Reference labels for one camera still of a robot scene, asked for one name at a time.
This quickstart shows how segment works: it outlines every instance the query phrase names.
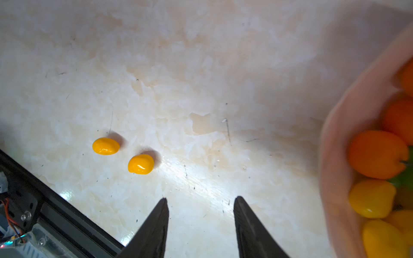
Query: orange wire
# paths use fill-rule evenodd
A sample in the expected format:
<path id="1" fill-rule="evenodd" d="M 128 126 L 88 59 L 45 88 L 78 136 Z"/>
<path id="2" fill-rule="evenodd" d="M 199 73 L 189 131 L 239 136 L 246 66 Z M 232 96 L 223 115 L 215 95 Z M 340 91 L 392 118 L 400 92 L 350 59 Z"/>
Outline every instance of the orange wire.
<path id="1" fill-rule="evenodd" d="M 10 222 L 12 222 L 13 224 L 19 225 L 16 221 L 14 221 L 14 220 L 12 220 L 12 218 L 10 218 L 10 216 L 9 216 L 9 198 L 6 198 L 6 201 L 7 201 L 6 202 L 7 206 L 5 206 L 5 207 L 7 209 L 7 212 L 6 212 L 7 219 L 10 220 Z"/>
<path id="2" fill-rule="evenodd" d="M 15 228 L 14 225 L 12 225 L 11 222 L 10 222 L 10 220 L 12 220 L 12 219 L 10 219 L 10 217 L 9 217 L 9 211 L 8 211 L 9 200 L 6 199 L 6 201 L 7 201 L 6 204 L 3 202 L 3 200 L 2 200 L 1 202 L 2 202 L 2 204 L 3 204 L 3 206 L 4 206 L 4 211 L 5 211 L 5 213 L 6 213 L 7 222 L 9 223 L 9 226 L 13 229 L 13 231 L 16 233 L 16 235 L 19 236 L 19 238 L 21 239 L 20 234 L 17 233 L 16 228 Z"/>

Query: bowl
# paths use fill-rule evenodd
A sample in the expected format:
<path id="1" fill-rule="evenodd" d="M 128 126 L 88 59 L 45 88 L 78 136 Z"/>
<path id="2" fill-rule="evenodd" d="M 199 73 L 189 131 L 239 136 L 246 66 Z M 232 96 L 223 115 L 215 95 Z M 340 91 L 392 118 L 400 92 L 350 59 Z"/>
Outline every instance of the bowl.
<path id="1" fill-rule="evenodd" d="M 327 231 L 338 258 L 365 258 L 361 226 L 366 219 L 353 211 L 350 188 L 358 174 L 347 162 L 356 134 L 380 128 L 380 115 L 401 94 L 395 75 L 413 57 L 413 24 L 404 29 L 365 70 L 328 115 L 321 130 L 319 183 Z"/>

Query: orange fruit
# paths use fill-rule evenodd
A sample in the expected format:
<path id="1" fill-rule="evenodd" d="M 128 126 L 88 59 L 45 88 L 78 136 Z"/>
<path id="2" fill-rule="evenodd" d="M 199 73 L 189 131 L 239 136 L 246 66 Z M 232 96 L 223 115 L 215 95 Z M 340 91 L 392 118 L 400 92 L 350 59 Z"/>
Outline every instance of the orange fruit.
<path id="1" fill-rule="evenodd" d="M 367 258 L 409 258 L 402 233 L 382 220 L 369 220 L 361 233 Z"/>
<path id="2" fill-rule="evenodd" d="M 395 226 L 403 234 L 408 245 L 413 246 L 413 211 L 393 211 L 386 218 L 386 222 Z"/>
<path id="3" fill-rule="evenodd" d="M 413 97 L 413 59 L 403 66 L 397 76 L 404 92 Z"/>
<path id="4" fill-rule="evenodd" d="M 347 159 L 360 174 L 377 179 L 389 179 L 402 172 L 409 159 L 406 143 L 385 131 L 365 131 L 351 140 Z"/>
<path id="5" fill-rule="evenodd" d="M 120 145 L 117 141 L 110 138 L 99 138 L 93 145 L 92 149 L 101 155 L 112 155 L 118 152 Z"/>
<path id="6" fill-rule="evenodd" d="M 382 124 L 385 131 L 399 136 L 407 145 L 413 145 L 413 99 L 403 98 L 390 105 Z"/>
<path id="7" fill-rule="evenodd" d="M 385 180 L 365 179 L 353 186 L 349 202 L 366 218 L 385 218 L 392 211 L 396 187 Z"/>
<path id="8" fill-rule="evenodd" d="M 402 185 L 397 189 L 396 196 L 394 197 L 394 204 L 401 205 L 403 209 L 413 210 L 413 189 Z"/>
<path id="9" fill-rule="evenodd" d="M 154 169 L 154 163 L 154 159 L 150 155 L 136 155 L 129 161 L 128 170 L 131 173 L 147 175 Z"/>

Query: screw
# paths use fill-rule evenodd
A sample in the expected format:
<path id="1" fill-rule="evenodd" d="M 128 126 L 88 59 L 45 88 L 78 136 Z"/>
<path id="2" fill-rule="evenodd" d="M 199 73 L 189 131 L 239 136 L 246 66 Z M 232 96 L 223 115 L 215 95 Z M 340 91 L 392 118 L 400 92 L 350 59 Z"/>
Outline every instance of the screw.
<path id="1" fill-rule="evenodd" d="M 22 214 L 22 216 L 20 217 L 20 219 L 21 219 L 22 221 L 30 220 L 30 219 L 31 219 L 31 213 L 30 213 L 30 211 L 25 211 L 24 214 Z"/>
<path id="2" fill-rule="evenodd" d="M 39 244 L 39 246 L 44 246 L 46 244 L 46 240 L 44 238 L 40 238 L 38 244 Z"/>

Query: white marble surface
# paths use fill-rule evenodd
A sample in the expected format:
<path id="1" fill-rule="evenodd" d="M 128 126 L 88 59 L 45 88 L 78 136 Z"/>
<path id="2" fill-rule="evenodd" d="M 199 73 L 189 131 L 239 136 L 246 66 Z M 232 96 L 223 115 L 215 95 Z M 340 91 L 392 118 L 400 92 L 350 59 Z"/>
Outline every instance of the white marble surface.
<path id="1" fill-rule="evenodd" d="M 292 258 L 330 257 L 320 128 L 412 10 L 402 0 L 4 0 L 0 147 L 123 244 L 165 196 L 165 257 L 237 257 L 242 195 Z M 124 147 L 95 154 L 109 131 Z M 159 166 L 129 173 L 149 149 Z"/>

